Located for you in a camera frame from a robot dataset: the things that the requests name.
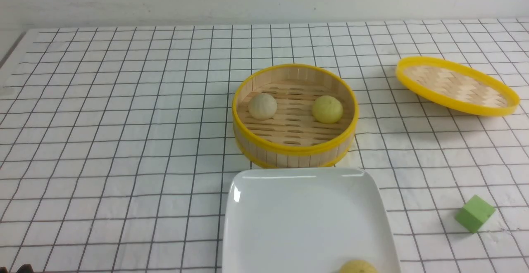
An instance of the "grid tablecloth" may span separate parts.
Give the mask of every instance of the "grid tablecloth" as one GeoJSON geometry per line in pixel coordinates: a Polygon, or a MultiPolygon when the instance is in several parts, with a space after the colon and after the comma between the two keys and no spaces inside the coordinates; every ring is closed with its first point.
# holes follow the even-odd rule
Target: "grid tablecloth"
{"type": "Polygon", "coordinates": [[[296,62],[355,91],[342,165],[378,183],[403,272],[529,272],[527,30],[529,19],[40,30],[0,93],[0,266],[220,272],[230,182],[255,168],[233,139],[233,93],[296,62]],[[490,74],[521,106],[487,118],[419,98],[395,78],[410,55],[490,74]],[[470,235],[453,216],[474,194],[498,211],[470,235]]]}

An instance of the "green cube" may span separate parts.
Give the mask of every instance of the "green cube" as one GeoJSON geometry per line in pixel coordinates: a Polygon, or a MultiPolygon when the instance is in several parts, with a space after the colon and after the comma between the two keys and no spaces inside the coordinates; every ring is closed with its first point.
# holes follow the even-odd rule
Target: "green cube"
{"type": "Polygon", "coordinates": [[[455,220],[474,234],[493,215],[494,211],[496,211],[494,207],[475,195],[459,210],[455,220]]]}

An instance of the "yellow rim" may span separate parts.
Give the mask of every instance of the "yellow rim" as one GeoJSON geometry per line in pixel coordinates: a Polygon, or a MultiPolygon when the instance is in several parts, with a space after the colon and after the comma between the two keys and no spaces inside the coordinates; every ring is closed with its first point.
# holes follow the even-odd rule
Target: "yellow rim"
{"type": "MultiPolygon", "coordinates": [[[[237,144],[237,147],[239,148],[239,150],[242,152],[242,154],[244,154],[244,156],[246,156],[246,158],[248,158],[251,162],[253,162],[254,164],[260,166],[261,168],[267,168],[267,169],[276,169],[277,167],[276,166],[272,166],[270,164],[267,164],[266,162],[262,162],[260,160],[258,160],[257,158],[253,157],[253,155],[251,155],[249,152],[247,152],[242,146],[241,144],[238,142],[237,138],[235,138],[235,143],[237,144]]],[[[342,160],[342,158],[344,158],[347,153],[349,151],[344,151],[344,153],[340,154],[337,158],[331,160],[330,162],[328,162],[327,164],[323,164],[321,166],[319,166],[320,168],[328,168],[329,166],[334,166],[335,164],[337,164],[340,160],[342,160]]]]}
{"type": "Polygon", "coordinates": [[[275,153],[280,153],[280,154],[292,154],[292,153],[295,153],[296,155],[304,156],[304,155],[311,155],[311,154],[321,153],[321,152],[327,151],[327,150],[339,145],[345,139],[347,139],[354,132],[355,126],[356,126],[357,121],[358,121],[358,102],[357,102],[357,99],[355,98],[355,94],[352,92],[351,88],[347,85],[347,83],[344,80],[342,80],[340,77],[338,77],[337,75],[333,74],[332,72],[329,72],[329,71],[321,69],[321,68],[317,68],[316,66],[309,66],[308,64],[281,64],[279,66],[271,66],[270,68],[265,68],[263,70],[260,70],[260,71],[256,72],[255,74],[251,75],[250,77],[248,77],[243,83],[241,83],[241,85],[237,88],[237,91],[235,92],[235,96],[233,97],[232,114],[233,114],[233,123],[234,123],[234,125],[236,125],[238,128],[240,128],[241,133],[244,135],[244,137],[246,139],[248,139],[252,143],[255,143],[257,146],[262,147],[263,149],[275,152],[275,153]],[[291,67],[309,68],[309,69],[313,69],[313,70],[318,70],[318,71],[324,72],[327,75],[332,76],[333,78],[335,78],[338,82],[340,82],[342,85],[344,85],[347,88],[347,90],[349,91],[349,95],[353,99],[353,105],[354,105],[353,108],[355,110],[354,113],[353,113],[353,120],[351,121],[349,126],[346,128],[346,130],[344,132],[342,132],[336,138],[334,138],[334,139],[332,139],[330,141],[327,141],[325,143],[321,143],[321,144],[318,144],[318,145],[312,145],[312,146],[296,146],[296,147],[294,147],[294,146],[276,144],[276,143],[272,143],[270,141],[267,141],[267,140],[257,136],[256,134],[252,133],[250,130],[248,130],[246,128],[246,126],[242,123],[242,121],[238,117],[238,113],[237,113],[237,98],[238,98],[238,94],[241,92],[242,87],[248,81],[250,81],[254,77],[257,77],[258,75],[262,74],[263,72],[267,72],[267,71],[278,69],[278,68],[291,68],[291,67]]]}
{"type": "Polygon", "coordinates": [[[407,57],[400,60],[397,65],[397,69],[395,70],[395,73],[397,75],[397,79],[399,79],[399,81],[404,86],[409,88],[412,92],[415,92],[416,94],[427,98],[432,102],[436,102],[450,109],[462,111],[469,114],[482,116],[505,116],[514,113],[514,110],[516,110],[516,107],[520,104],[520,98],[518,97],[518,94],[516,94],[516,92],[514,92],[514,90],[512,90],[507,85],[501,83],[500,81],[497,81],[491,76],[488,76],[480,71],[474,70],[473,68],[469,68],[461,64],[456,64],[455,62],[448,62],[447,60],[443,59],[421,56],[407,57]],[[423,85],[416,83],[404,74],[404,70],[406,68],[417,65],[429,65],[436,66],[438,68],[445,68],[476,79],[477,81],[490,86],[491,88],[497,90],[503,96],[505,96],[506,100],[508,100],[508,107],[493,108],[479,106],[471,104],[470,102],[461,102],[460,100],[455,100],[448,96],[444,96],[443,94],[434,92],[431,89],[428,89],[423,85]]]}

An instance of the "white plate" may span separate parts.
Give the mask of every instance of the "white plate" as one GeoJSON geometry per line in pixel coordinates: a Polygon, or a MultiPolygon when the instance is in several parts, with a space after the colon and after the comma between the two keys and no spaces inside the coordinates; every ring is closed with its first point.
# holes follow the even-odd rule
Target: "white plate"
{"type": "Polygon", "coordinates": [[[233,179],[223,272],[336,273],[351,259],[400,273],[382,199],[366,172],[267,169],[233,179]]]}

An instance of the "steamer basket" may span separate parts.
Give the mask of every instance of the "steamer basket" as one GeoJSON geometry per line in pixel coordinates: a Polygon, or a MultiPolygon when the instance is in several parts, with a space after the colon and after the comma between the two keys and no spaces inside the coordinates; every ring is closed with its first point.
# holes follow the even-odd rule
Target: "steamer basket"
{"type": "Polygon", "coordinates": [[[263,69],[246,79],[233,98],[233,131],[239,149],[263,168],[333,166],[348,152],[355,137],[358,103],[351,88],[333,73],[304,64],[263,69]],[[259,93],[271,94],[277,112],[257,120],[248,102],[259,93]],[[312,116],[312,104],[323,95],[343,105],[338,123],[323,124],[312,116]]]}
{"type": "Polygon", "coordinates": [[[482,116],[512,114],[520,103],[510,87],[482,72],[432,57],[400,60],[397,79],[412,92],[445,107],[482,116]]]}

